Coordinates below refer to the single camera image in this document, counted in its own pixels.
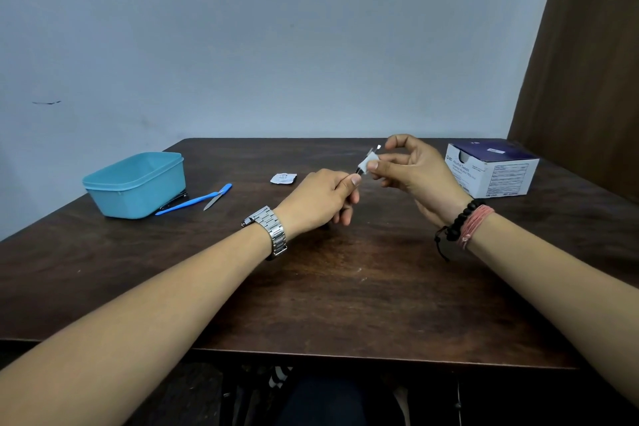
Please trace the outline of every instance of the pink string bracelet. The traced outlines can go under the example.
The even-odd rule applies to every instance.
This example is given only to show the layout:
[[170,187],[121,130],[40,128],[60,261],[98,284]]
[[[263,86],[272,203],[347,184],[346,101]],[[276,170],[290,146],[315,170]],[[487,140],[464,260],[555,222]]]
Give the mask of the pink string bracelet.
[[468,219],[466,219],[466,222],[464,222],[464,225],[461,227],[460,237],[457,240],[457,244],[459,244],[461,249],[466,249],[468,241],[473,237],[477,228],[479,228],[484,219],[493,212],[495,212],[495,210],[492,207],[482,204],[468,216]]

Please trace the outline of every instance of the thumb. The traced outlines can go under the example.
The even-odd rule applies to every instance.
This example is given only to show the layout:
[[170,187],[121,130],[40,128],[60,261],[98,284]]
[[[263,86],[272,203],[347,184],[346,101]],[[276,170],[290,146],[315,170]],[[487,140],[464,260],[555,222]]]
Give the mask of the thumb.
[[352,173],[348,177],[344,177],[335,188],[335,192],[339,195],[341,200],[346,200],[357,186],[362,182],[362,177],[356,173]]
[[367,170],[380,177],[398,180],[402,184],[405,184],[408,180],[408,169],[406,165],[386,162],[384,160],[371,160],[367,165]]

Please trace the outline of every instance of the forearm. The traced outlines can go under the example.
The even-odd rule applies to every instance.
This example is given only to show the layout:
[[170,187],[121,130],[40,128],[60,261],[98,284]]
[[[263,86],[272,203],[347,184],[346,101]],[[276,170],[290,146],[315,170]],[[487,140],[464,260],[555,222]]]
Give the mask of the forearm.
[[639,290],[491,214],[468,249],[639,406]]
[[0,372],[0,423],[122,424],[270,250],[248,226],[56,333]]

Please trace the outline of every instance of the watch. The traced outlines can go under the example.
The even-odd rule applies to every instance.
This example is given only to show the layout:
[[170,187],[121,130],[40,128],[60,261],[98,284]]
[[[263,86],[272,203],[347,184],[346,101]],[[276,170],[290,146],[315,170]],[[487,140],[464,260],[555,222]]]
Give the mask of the watch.
[[271,236],[272,251],[267,261],[271,261],[287,250],[286,248],[286,235],[284,234],[284,228],[282,223],[277,219],[275,212],[271,211],[271,208],[265,205],[258,212],[253,212],[249,217],[244,219],[242,227],[246,227],[249,224],[258,223],[264,229],[267,230]]

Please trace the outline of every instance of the plastic container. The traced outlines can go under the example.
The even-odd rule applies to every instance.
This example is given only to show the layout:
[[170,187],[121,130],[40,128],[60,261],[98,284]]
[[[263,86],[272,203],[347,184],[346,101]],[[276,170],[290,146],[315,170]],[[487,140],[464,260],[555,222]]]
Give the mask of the plastic container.
[[105,216],[140,219],[186,188],[183,161],[173,152],[145,152],[93,172],[82,183]]

